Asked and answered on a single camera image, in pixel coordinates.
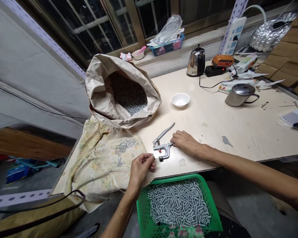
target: cup lid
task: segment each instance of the cup lid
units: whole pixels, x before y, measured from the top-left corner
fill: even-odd
[[[232,91],[241,96],[251,96],[255,93],[255,88],[249,84],[235,84]]]

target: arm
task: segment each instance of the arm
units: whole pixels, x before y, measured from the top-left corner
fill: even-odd
[[[177,131],[170,141],[191,156],[217,163],[246,178],[298,211],[298,179],[263,164],[200,144],[185,131]]]
[[[101,238],[119,238],[123,237],[128,225],[133,206],[140,194],[142,183],[146,178],[147,171],[154,170],[156,162],[152,154],[141,154],[131,163],[129,184],[126,193],[120,201],[112,219],[108,223]]]

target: plastic bag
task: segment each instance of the plastic bag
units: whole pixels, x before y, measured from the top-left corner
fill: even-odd
[[[178,31],[178,29],[182,25],[182,19],[180,15],[173,15],[170,17],[162,28],[162,30],[156,35],[153,39],[153,42],[157,45],[161,45],[163,43],[167,43],[170,41],[170,38]]]

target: metal cup with lid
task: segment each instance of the metal cup with lid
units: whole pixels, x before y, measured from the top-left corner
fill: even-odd
[[[246,102],[250,96],[256,96],[257,98],[252,102]],[[225,99],[225,103],[229,106],[238,107],[243,103],[253,103],[259,99],[259,95],[255,94],[255,88],[249,84],[235,84],[232,90]]]

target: black kettle handle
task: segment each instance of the black kettle handle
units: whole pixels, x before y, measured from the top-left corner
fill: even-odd
[[[198,58],[197,76],[203,75],[204,70],[205,70],[205,56],[202,55],[202,57]]]
[[[253,102],[256,102],[256,101],[259,99],[259,95],[257,95],[257,94],[253,94],[253,96],[257,97],[254,101],[251,101],[251,102],[244,102],[244,103],[253,103]]]

